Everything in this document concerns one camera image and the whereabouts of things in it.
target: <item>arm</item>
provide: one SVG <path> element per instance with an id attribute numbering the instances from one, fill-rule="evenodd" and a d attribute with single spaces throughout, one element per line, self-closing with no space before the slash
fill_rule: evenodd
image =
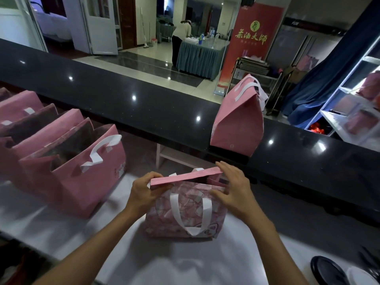
<path id="1" fill-rule="evenodd" d="M 216 162 L 216 165 L 230 181 L 230 190 L 227 195 L 215 190 L 211 194 L 251 230 L 269 285 L 309 285 L 286 250 L 273 223 L 255 200 L 244 173 L 225 162 Z"/>
<path id="2" fill-rule="evenodd" d="M 187 37 L 190 37 L 191 35 L 191 25 L 187 23 Z"/>
<path id="3" fill-rule="evenodd" d="M 83 243 L 63 261 L 38 279 L 34 285 L 92 284 L 108 255 L 136 220 L 170 186 L 150 191 L 147 184 L 161 174 L 150 172 L 135 180 L 126 207 L 107 226 Z"/>

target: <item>hand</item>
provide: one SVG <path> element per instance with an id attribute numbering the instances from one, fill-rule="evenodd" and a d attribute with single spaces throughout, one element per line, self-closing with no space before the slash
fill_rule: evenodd
<path id="1" fill-rule="evenodd" d="M 227 176 L 230 182 L 229 192 L 222 193 L 211 190 L 210 194 L 220 200 L 232 214 L 248 225 L 252 217 L 257 216 L 257 213 L 261 211 L 251 191 L 248 178 L 244 176 L 244 173 L 240 169 L 226 162 L 216 162 L 216 165 Z"/>
<path id="2" fill-rule="evenodd" d="M 134 216 L 136 220 L 147 213 L 154 205 L 156 199 L 173 186 L 172 184 L 167 184 L 158 189 L 150 190 L 147 187 L 148 183 L 152 178 L 158 177 L 163 176 L 156 172 L 150 172 L 132 183 L 131 194 L 124 211 Z"/>

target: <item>pink bag on counter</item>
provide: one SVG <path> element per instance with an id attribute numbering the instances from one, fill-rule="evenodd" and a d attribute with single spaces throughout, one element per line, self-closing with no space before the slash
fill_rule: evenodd
<path id="1" fill-rule="evenodd" d="M 380 71 L 368 74 L 358 94 L 368 100 L 373 100 L 380 93 Z"/>
<path id="2" fill-rule="evenodd" d="M 267 99 L 259 81 L 250 74 L 245 76 L 223 99 L 210 145 L 250 157 L 264 134 L 262 111 Z"/>
<path id="3" fill-rule="evenodd" d="M 0 128 L 16 122 L 44 106 L 36 92 L 23 91 L 0 102 Z"/>
<path id="4" fill-rule="evenodd" d="M 223 226 L 227 208 L 209 194 L 211 189 L 224 192 L 225 186 L 206 184 L 207 177 L 220 176 L 218 167 L 169 177 L 154 178 L 150 189 L 173 183 L 160 196 L 145 218 L 145 232 L 151 237 L 216 238 Z"/>
<path id="5" fill-rule="evenodd" d="M 87 118 L 20 163 L 52 207 L 88 218 L 124 173 L 125 152 L 114 124 L 94 130 Z"/>
<path id="6" fill-rule="evenodd" d="M 54 142 L 83 121 L 78 109 L 58 114 L 54 104 L 0 129 L 0 172 L 23 191 L 36 194 L 19 160 Z"/>
<path id="7" fill-rule="evenodd" d="M 0 102 L 4 101 L 8 98 L 12 97 L 11 92 L 9 92 L 6 88 L 0 88 Z"/>

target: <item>reception counter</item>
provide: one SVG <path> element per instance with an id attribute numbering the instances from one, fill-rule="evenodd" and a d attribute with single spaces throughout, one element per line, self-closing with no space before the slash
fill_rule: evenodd
<path id="1" fill-rule="evenodd" d="M 362 220 L 380 212 L 380 153 L 264 118 L 262 142 L 248 158 L 210 146 L 217 103 L 2 39 L 0 47 L 0 81 L 36 91 L 45 103 L 81 109 L 209 162 L 229 162 L 251 182 L 331 212 Z"/>
<path id="2" fill-rule="evenodd" d="M 214 80 L 221 70 L 224 53 L 229 41 L 205 39 L 201 45 L 182 42 L 179 48 L 177 68 L 179 70 Z"/>

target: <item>glass door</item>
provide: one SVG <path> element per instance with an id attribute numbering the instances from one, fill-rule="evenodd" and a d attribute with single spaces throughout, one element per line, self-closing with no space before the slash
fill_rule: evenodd
<path id="1" fill-rule="evenodd" d="M 83 0 L 90 48 L 96 55 L 117 55 L 112 0 Z"/>
<path id="2" fill-rule="evenodd" d="M 0 38 L 47 52 L 29 0 L 0 0 Z"/>

